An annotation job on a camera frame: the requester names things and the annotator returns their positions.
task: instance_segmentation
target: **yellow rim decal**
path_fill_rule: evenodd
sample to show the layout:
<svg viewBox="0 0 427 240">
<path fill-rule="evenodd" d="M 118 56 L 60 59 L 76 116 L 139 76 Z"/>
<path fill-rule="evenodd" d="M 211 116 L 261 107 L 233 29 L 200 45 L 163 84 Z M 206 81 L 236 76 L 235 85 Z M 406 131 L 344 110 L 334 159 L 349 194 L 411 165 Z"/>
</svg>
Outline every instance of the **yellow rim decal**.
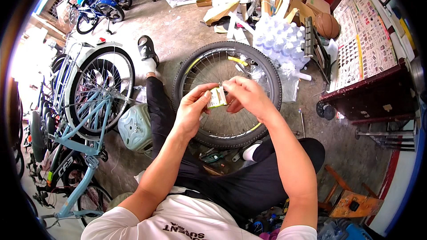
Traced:
<svg viewBox="0 0 427 240">
<path fill-rule="evenodd" d="M 189 67 L 188 69 L 185 71 L 185 74 L 189 73 L 189 71 L 191 70 L 191 68 L 199 61 L 200 59 L 196 59 Z"/>
<path fill-rule="evenodd" d="M 360 81 L 363 80 L 363 64 L 362 64 L 362 48 L 360 47 L 359 35 L 356 34 L 357 46 L 359 48 L 359 71 L 360 71 Z"/>
<path fill-rule="evenodd" d="M 255 125 L 255 127 L 254 127 L 254 128 L 252 128 L 252 129 L 251 129 L 251 131 L 253 131 L 253 130 L 257 129 L 259 125 L 261 125 L 261 123 L 258 123 L 257 125 Z"/>
<path fill-rule="evenodd" d="M 232 60 L 232 61 L 235 61 L 235 62 L 237 62 L 237 63 L 240 63 L 240 64 L 242 64 L 242 65 L 243 65 L 243 66 L 245 66 L 245 67 L 249 65 L 248 63 L 246 63 L 246 62 L 244 62 L 243 60 L 238 59 L 238 58 L 236 58 L 236 57 L 229 56 L 229 57 L 228 57 L 228 59 L 229 59 L 229 60 Z"/>
</svg>

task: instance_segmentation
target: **white t-shirt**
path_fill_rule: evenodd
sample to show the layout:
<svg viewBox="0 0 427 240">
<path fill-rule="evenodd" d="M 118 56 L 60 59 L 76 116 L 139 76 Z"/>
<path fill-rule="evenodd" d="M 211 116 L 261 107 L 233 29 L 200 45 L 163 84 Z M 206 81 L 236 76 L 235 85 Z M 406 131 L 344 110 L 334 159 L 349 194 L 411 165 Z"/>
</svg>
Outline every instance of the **white t-shirt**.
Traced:
<svg viewBox="0 0 427 240">
<path fill-rule="evenodd" d="M 153 216 L 139 221 L 129 210 L 115 207 L 88 224 L 82 240 L 260 240 L 240 227 L 219 205 L 184 195 L 170 195 Z M 314 228 L 304 225 L 282 230 L 277 240 L 316 240 Z"/>
</svg>

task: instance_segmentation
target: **concrete floor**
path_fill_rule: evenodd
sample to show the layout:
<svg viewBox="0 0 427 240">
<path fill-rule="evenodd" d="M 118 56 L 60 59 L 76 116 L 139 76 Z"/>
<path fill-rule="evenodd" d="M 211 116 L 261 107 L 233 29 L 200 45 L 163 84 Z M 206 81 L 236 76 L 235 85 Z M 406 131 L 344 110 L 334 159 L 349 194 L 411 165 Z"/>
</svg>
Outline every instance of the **concrete floor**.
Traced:
<svg viewBox="0 0 427 240">
<path fill-rule="evenodd" d="M 184 61 L 204 45 L 226 40 L 224 34 L 215 34 L 213 28 L 200 23 L 209 8 L 197 8 L 195 4 L 171 8 L 165 0 L 157 2 L 134 0 L 132 8 L 125 12 L 125 21 L 111 25 L 110 29 L 116 31 L 114 35 L 104 34 L 106 29 L 104 21 L 85 37 L 101 36 L 109 41 L 131 42 L 136 47 L 136 41 L 141 35 L 150 36 L 161 62 L 157 69 L 165 90 L 170 95 L 174 76 L 180 67 L 179 62 Z M 138 61 L 134 61 L 134 64 L 137 73 L 136 85 L 143 84 L 143 80 L 138 76 Z M 355 192 L 367 194 L 361 186 L 362 182 L 370 186 L 374 192 L 378 192 L 391 151 L 376 146 L 370 138 L 361 137 L 356 140 L 355 126 L 350 125 L 348 120 L 327 121 L 320 118 L 316 114 L 318 101 L 316 94 L 324 88 L 323 79 L 313 64 L 309 64 L 306 73 L 312 75 L 313 81 L 302 80 L 299 84 L 297 102 L 282 104 L 280 113 L 292 129 L 302 131 L 298 113 L 298 109 L 301 108 L 306 137 L 316 138 L 322 142 L 326 150 L 325 164 L 332 166 Z M 95 174 L 97 180 L 112 197 L 133 192 L 137 187 L 133 176 L 146 169 L 151 159 L 147 155 L 127 150 L 120 135 L 114 131 L 106 135 L 105 148 L 109 160 L 100 163 Z M 241 164 L 240 160 L 236 165 L 227 167 L 234 169 Z M 334 184 L 334 179 L 324 169 L 317 174 L 317 178 L 319 200 L 323 201 Z"/>
</svg>

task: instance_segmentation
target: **person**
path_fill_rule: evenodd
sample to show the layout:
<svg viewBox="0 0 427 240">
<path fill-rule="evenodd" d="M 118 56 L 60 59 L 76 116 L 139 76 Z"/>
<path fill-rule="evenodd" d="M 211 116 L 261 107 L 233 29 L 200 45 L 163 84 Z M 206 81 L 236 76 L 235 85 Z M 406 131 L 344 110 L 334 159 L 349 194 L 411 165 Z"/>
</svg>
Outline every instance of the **person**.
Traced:
<svg viewBox="0 0 427 240">
<path fill-rule="evenodd" d="M 254 218 L 289 198 L 278 240 L 316 239 L 316 173 L 324 161 L 322 144 L 297 140 L 263 89 L 243 77 L 223 82 L 227 111 L 246 108 L 265 124 L 271 139 L 249 147 L 243 157 L 253 165 L 211 176 L 186 151 L 199 129 L 200 114 L 218 83 L 186 94 L 176 116 L 156 78 L 158 57 L 148 36 L 138 40 L 146 67 L 147 104 L 154 160 L 131 196 L 90 222 L 82 239 L 260 239 L 244 230 Z"/>
</svg>

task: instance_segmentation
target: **small package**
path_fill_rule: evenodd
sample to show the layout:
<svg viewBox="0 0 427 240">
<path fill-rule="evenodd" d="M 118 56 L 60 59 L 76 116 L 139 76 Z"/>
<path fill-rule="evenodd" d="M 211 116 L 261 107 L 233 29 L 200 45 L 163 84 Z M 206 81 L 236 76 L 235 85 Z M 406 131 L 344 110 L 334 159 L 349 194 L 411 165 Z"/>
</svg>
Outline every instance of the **small package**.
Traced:
<svg viewBox="0 0 427 240">
<path fill-rule="evenodd" d="M 211 95 L 211 101 L 207 103 L 208 109 L 227 105 L 226 95 L 224 94 L 224 88 L 222 86 L 212 89 Z"/>
</svg>

